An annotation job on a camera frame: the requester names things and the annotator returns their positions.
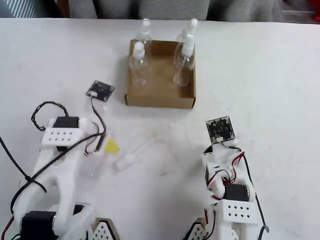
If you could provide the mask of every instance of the white bottle cap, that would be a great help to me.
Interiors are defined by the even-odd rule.
[[[141,60],[145,57],[145,45],[141,41],[137,41],[133,48],[133,57]]]
[[[142,26],[141,26],[141,33],[142,34],[149,34],[150,33],[150,20],[148,18],[143,19]]]
[[[193,35],[187,34],[181,52],[183,55],[190,57],[194,53],[194,49],[195,37]]]
[[[197,30],[197,27],[198,27],[198,20],[196,18],[192,18],[188,25],[186,26],[186,33],[187,34],[191,34],[191,35],[194,35],[196,30]]]

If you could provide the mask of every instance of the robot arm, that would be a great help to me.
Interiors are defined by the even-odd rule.
[[[33,174],[48,164],[59,151],[72,146],[88,134],[91,122],[84,118],[77,118],[77,127],[56,127],[61,122],[68,122],[67,118],[69,117],[50,120],[41,141],[41,149]],[[81,212],[74,214],[76,182],[84,158],[85,147],[86,142],[79,144],[65,154],[64,158],[48,167],[36,179],[47,190],[53,186],[58,187],[60,199],[55,211],[36,213],[33,211],[45,194],[38,185],[31,184],[21,193],[14,205],[14,220],[21,230],[21,235],[25,233],[24,227],[32,228],[33,222],[36,223],[38,217],[48,222],[46,224],[48,231],[51,230],[50,234],[58,236],[58,239],[71,239],[66,237],[74,236],[75,232],[80,234],[80,237],[72,239],[80,239],[83,232],[94,222],[94,211],[92,206],[88,204],[83,204]]]
[[[214,147],[218,151],[213,152],[212,146],[201,156],[207,189],[213,193],[212,204],[204,209],[204,223],[193,226],[185,239],[257,240],[258,204],[249,175],[242,169],[244,152],[237,148],[231,152],[221,144]]]

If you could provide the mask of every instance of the plastic bottle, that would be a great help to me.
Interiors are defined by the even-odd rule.
[[[150,36],[150,26],[151,26],[150,20],[147,18],[143,19],[139,33],[134,38],[135,43],[142,42],[144,44],[144,50],[149,60],[151,59],[151,44],[152,44],[152,38]]]
[[[194,49],[195,37],[187,34],[181,51],[177,51],[174,55],[173,83],[178,87],[184,87],[190,82],[188,72],[195,67]]]
[[[178,45],[175,48],[174,55],[176,55],[178,52],[181,52],[183,43],[186,41],[187,35],[194,36],[197,28],[198,28],[198,20],[196,18],[192,18],[189,21],[188,25],[182,30],[182,32],[176,38]]]
[[[145,85],[149,78],[149,60],[146,56],[145,45],[141,41],[134,44],[129,67],[132,84],[135,86]]]
[[[195,35],[195,32],[198,27],[198,20],[196,18],[192,18],[188,25],[182,30],[182,32],[176,38],[176,41],[179,43],[184,43],[187,35]]]

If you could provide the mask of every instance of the white table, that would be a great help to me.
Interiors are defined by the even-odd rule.
[[[134,20],[0,19],[0,133],[30,173],[42,132],[36,106],[53,100],[91,117],[86,90],[94,80],[116,86],[96,102],[122,151],[147,142],[122,171],[106,158],[97,179],[82,178],[79,201],[111,218],[123,240],[182,239],[210,203],[200,154],[210,144],[205,121],[230,115],[246,151],[270,233],[264,240],[317,239],[320,188],[320,26],[201,22],[196,33],[195,107],[124,104]],[[174,40],[182,21],[152,21],[152,37]],[[56,116],[53,106],[37,116]],[[0,151],[0,226],[20,173]]]

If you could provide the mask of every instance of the cardboard box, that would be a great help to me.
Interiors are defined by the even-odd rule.
[[[128,69],[125,103],[128,106],[192,109],[196,102],[196,69],[186,71],[190,82],[178,87],[173,83],[173,58],[178,43],[175,41],[153,40],[151,45],[150,78],[145,86],[131,84]],[[133,53],[134,41],[130,43],[129,57]]]

